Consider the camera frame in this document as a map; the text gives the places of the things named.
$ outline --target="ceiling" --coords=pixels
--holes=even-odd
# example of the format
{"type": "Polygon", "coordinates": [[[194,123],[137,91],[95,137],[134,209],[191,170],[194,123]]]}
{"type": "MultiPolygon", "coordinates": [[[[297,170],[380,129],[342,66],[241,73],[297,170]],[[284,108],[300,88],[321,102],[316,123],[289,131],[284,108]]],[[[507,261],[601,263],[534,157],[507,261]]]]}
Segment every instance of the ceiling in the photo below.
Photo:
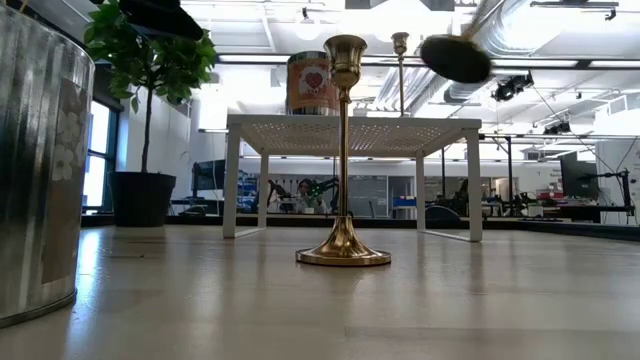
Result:
{"type": "MultiPolygon", "coordinates": [[[[606,21],[607,9],[539,9],[532,8],[530,0],[506,0],[474,40],[493,57],[640,58],[640,1],[617,1],[617,16],[606,21]]],[[[30,4],[77,38],[82,38],[88,12],[95,10],[89,0],[31,0],[30,4]]],[[[345,0],[182,0],[182,6],[211,30],[219,53],[280,54],[322,50],[327,38],[340,33],[364,38],[366,54],[392,54],[390,35],[397,31],[411,34],[409,52],[413,53],[429,35],[464,28],[475,10],[458,7],[455,12],[436,12],[420,0],[386,0],[369,10],[346,9],[345,0]],[[309,20],[303,20],[303,7],[309,20]]],[[[374,105],[384,103],[392,106],[382,110],[398,110],[397,95],[393,98],[382,92],[389,83],[397,87],[395,71],[364,68],[352,90],[353,106],[373,110],[374,105]]],[[[283,112],[285,66],[221,65],[215,72],[230,112],[283,112]]],[[[416,90],[419,97],[409,111],[419,117],[481,118],[487,132],[540,133],[553,120],[551,107],[560,114],[569,113],[572,126],[588,132],[597,108],[627,93],[640,92],[640,71],[536,70],[532,76],[535,90],[527,89],[506,103],[496,103],[490,96],[496,81],[505,77],[474,89],[458,104],[446,103],[443,97],[450,83],[441,88],[429,83],[416,90]],[[426,88],[433,90],[429,96],[426,88]]]]}

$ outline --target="metal rod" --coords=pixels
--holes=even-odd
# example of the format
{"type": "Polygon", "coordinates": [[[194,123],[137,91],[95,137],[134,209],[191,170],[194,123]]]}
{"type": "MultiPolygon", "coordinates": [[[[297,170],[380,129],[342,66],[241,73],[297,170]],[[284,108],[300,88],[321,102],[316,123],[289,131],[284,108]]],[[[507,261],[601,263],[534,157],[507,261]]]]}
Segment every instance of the metal rod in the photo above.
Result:
{"type": "Polygon", "coordinates": [[[346,100],[340,100],[340,183],[338,215],[347,216],[349,202],[349,119],[346,100]]]}
{"type": "Polygon", "coordinates": [[[443,198],[447,197],[447,185],[446,185],[446,177],[444,172],[445,160],[444,160],[444,148],[442,148],[442,196],[443,198]]]}
{"type": "Polygon", "coordinates": [[[398,76],[400,77],[400,117],[404,117],[404,57],[398,55],[398,76]]]}
{"type": "Polygon", "coordinates": [[[513,160],[511,158],[511,137],[507,140],[507,161],[509,164],[509,214],[513,216],[513,160]]]}

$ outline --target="plant stem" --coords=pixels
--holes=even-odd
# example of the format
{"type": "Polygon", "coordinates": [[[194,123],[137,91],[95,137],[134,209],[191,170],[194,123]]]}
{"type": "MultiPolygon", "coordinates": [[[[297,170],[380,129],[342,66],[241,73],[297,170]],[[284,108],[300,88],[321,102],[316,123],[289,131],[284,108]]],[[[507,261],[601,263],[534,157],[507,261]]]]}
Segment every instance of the plant stem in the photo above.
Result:
{"type": "Polygon", "coordinates": [[[142,147],[142,172],[147,172],[147,158],[149,156],[149,128],[151,125],[151,101],[153,100],[153,87],[147,88],[147,112],[144,122],[144,146],[142,147]]]}

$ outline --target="white table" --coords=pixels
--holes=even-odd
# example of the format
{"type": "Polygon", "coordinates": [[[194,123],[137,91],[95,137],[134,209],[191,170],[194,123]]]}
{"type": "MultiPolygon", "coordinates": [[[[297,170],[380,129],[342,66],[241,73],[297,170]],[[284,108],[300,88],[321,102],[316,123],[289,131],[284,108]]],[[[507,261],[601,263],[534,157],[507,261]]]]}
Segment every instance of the white table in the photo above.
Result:
{"type": "MultiPolygon", "coordinates": [[[[424,157],[461,138],[467,140],[469,177],[469,238],[482,240],[479,119],[349,118],[349,155],[409,157],[416,159],[416,184],[424,184],[424,157]]],[[[339,117],[314,115],[229,115],[225,198],[238,195],[240,139],[261,155],[258,227],[236,232],[236,202],[224,206],[223,235],[235,238],[267,226],[269,155],[336,156],[339,147],[339,117]]],[[[417,188],[418,231],[461,239],[425,230],[424,186],[417,188]]]]}

